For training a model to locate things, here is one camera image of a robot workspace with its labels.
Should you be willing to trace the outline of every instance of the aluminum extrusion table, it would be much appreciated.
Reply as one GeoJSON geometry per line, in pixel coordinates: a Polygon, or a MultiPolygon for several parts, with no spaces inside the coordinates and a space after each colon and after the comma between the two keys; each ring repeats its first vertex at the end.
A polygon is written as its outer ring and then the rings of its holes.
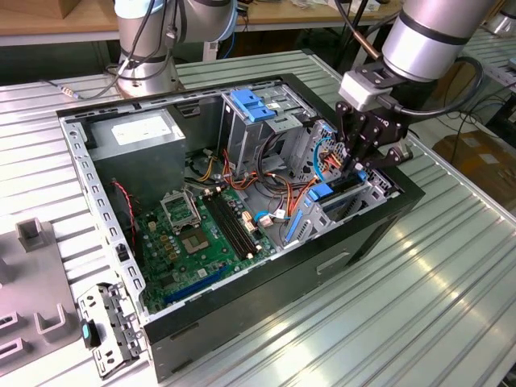
{"type": "MultiPolygon", "coordinates": [[[[516,58],[516,37],[500,38],[479,28],[464,48],[464,54],[480,61],[485,74],[501,85],[516,83],[516,70],[507,64],[510,58],[516,58]]],[[[510,89],[516,92],[516,86],[510,89]]]]}
{"type": "MultiPolygon", "coordinates": [[[[339,99],[339,76],[302,52],[178,70],[187,87],[291,72],[329,104],[339,99]]],[[[88,95],[108,78],[64,83],[88,95]]],[[[103,100],[117,98],[113,89],[103,100]]],[[[54,115],[76,104],[43,83],[0,88],[0,232],[21,218],[51,221],[75,298],[114,280],[54,115]]],[[[411,142],[415,158],[401,169],[426,196],[369,256],[166,385],[496,385],[516,361],[516,221],[411,142]]],[[[153,381],[142,358],[107,384],[153,381]]],[[[81,341],[0,380],[77,383],[101,384],[81,341]]]]}

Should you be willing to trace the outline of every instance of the metal case frame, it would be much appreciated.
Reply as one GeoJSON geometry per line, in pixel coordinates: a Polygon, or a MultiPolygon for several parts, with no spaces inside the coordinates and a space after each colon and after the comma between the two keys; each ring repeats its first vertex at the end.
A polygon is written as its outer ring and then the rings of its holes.
{"type": "MultiPolygon", "coordinates": [[[[142,109],[145,106],[163,106],[171,103],[167,98],[182,95],[202,96],[203,90],[210,90],[206,95],[213,95],[214,89],[229,91],[237,85],[260,85],[279,80],[284,82],[297,95],[302,96],[305,102],[312,106],[326,121],[337,127],[338,121],[335,112],[314,92],[292,74],[266,77],[256,80],[231,83],[229,85],[211,86],[178,92],[161,94],[149,98],[138,98],[121,102],[108,102],[97,106],[87,106],[75,110],[58,112],[63,125],[65,117],[75,116],[77,120],[87,119],[93,110],[99,114],[116,110],[123,113],[124,107],[132,105],[130,109],[142,109]]],[[[75,159],[76,169],[83,181],[95,183],[93,165],[84,166],[84,161],[77,158],[73,135],[65,130],[65,137],[69,140],[69,147],[75,159]]],[[[371,209],[369,212],[355,216],[349,222],[321,235],[315,240],[301,246],[284,250],[280,259],[268,261],[247,273],[215,290],[206,291],[201,297],[189,299],[169,313],[159,313],[158,318],[152,321],[142,321],[148,348],[152,353],[153,363],[158,381],[171,376],[174,372],[183,369],[194,360],[213,351],[217,347],[234,339],[252,325],[267,318],[281,307],[300,298],[303,294],[321,285],[327,279],[342,271],[347,265],[358,261],[376,245],[379,239],[395,224],[399,218],[407,214],[422,198],[424,192],[408,177],[396,168],[382,169],[382,173],[400,190],[401,194],[390,198],[382,206],[371,209]]],[[[95,195],[103,192],[102,186],[97,192],[86,190],[89,202],[97,205],[94,214],[106,213],[110,209],[109,202],[100,203],[95,195]]],[[[127,246],[122,232],[119,230],[116,218],[109,222],[100,219],[106,227],[103,232],[111,238],[106,241],[113,252],[114,263],[124,274],[124,282],[128,293],[136,304],[138,313],[142,313],[141,305],[134,299],[135,294],[141,292],[142,283],[134,273],[134,259],[121,262],[114,246],[122,243],[127,246]]]]}

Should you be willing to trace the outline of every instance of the ram slot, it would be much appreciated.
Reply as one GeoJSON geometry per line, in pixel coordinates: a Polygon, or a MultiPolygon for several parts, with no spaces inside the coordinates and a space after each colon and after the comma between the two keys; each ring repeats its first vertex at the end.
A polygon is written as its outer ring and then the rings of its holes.
{"type": "Polygon", "coordinates": [[[220,197],[204,198],[204,204],[220,230],[231,244],[236,255],[245,260],[249,254],[256,254],[256,246],[244,230],[226,201],[220,197]]]}

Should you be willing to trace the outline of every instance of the robotic arm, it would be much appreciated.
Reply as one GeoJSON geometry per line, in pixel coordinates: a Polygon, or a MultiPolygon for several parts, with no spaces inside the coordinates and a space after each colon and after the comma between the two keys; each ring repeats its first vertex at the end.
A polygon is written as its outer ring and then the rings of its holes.
{"type": "Polygon", "coordinates": [[[411,158],[400,145],[407,133],[404,116],[428,119],[457,109],[469,100],[483,77],[481,64],[473,58],[457,59],[495,0],[407,0],[382,48],[367,47],[376,61],[346,72],[340,86],[344,101],[338,102],[339,140],[347,155],[344,176],[354,169],[398,165],[411,158]],[[405,84],[424,84],[441,78],[456,60],[476,67],[476,79],[468,95],[443,109],[420,111],[402,106],[390,94],[405,84]],[[386,156],[377,148],[394,144],[386,156]]]}
{"type": "Polygon", "coordinates": [[[178,88],[170,52],[175,43],[227,39],[236,0],[115,0],[120,46],[118,87],[128,96],[178,88]]]}

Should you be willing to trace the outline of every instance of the blue tab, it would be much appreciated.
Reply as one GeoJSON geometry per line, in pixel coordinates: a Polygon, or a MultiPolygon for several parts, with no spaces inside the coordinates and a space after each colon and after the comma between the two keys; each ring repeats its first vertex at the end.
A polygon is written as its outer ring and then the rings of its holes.
{"type": "Polygon", "coordinates": [[[296,217],[292,221],[292,227],[289,230],[289,233],[285,237],[285,241],[288,243],[292,239],[293,232],[296,231],[296,227],[299,224],[299,221],[301,220],[301,217],[303,216],[303,213],[301,210],[298,210],[298,213],[296,214],[296,217]]]}
{"type": "Polygon", "coordinates": [[[356,173],[356,175],[358,176],[359,179],[361,179],[362,181],[366,181],[368,180],[368,174],[365,172],[365,171],[358,171],[358,173],[356,173]]]}
{"type": "Polygon", "coordinates": [[[231,91],[233,102],[249,117],[252,123],[264,121],[276,116],[276,113],[268,109],[261,98],[251,90],[231,91]]]}
{"type": "Polygon", "coordinates": [[[310,195],[310,198],[316,202],[317,199],[319,199],[319,196],[314,192],[313,189],[311,189],[310,191],[308,191],[308,194],[310,195]]]}
{"type": "Polygon", "coordinates": [[[309,191],[309,195],[314,199],[314,202],[332,193],[333,189],[331,189],[326,183],[317,184],[309,191]]]}
{"type": "Polygon", "coordinates": [[[85,324],[85,325],[82,326],[82,337],[84,337],[85,339],[89,338],[89,327],[88,327],[88,324],[85,324]]]}

